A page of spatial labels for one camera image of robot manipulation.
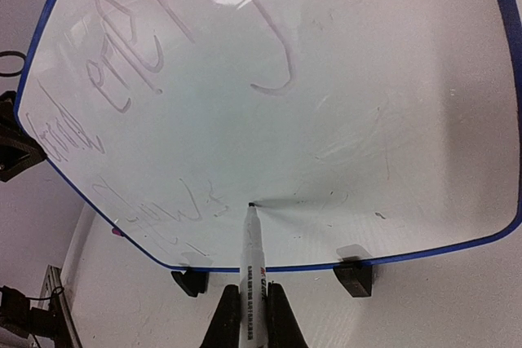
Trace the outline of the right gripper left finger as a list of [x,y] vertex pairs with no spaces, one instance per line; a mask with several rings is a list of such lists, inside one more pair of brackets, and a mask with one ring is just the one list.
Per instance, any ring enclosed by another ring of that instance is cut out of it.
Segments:
[[206,331],[201,348],[238,348],[241,298],[237,285],[227,285]]

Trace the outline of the white marker pen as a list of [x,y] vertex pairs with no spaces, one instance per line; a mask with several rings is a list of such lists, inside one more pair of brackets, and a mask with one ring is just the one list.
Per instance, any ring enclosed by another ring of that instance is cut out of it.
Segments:
[[249,203],[243,225],[240,266],[240,347],[267,347],[267,281],[262,228],[255,203]]

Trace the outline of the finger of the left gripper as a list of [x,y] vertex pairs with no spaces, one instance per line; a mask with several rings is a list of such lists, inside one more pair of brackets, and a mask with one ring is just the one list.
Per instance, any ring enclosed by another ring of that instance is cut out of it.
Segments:
[[26,135],[15,119],[13,90],[1,94],[1,181],[8,182],[23,171],[43,162],[46,153]]

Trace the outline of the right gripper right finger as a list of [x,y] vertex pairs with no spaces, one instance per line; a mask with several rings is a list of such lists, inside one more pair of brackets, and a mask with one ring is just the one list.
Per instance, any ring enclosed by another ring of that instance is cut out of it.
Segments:
[[266,320],[269,348],[308,348],[281,284],[268,284]]

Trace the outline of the blue framed small whiteboard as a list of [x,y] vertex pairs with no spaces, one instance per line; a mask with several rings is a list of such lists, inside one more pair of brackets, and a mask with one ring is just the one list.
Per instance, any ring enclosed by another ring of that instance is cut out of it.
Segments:
[[20,127],[172,269],[487,244],[521,222],[521,0],[46,0]]

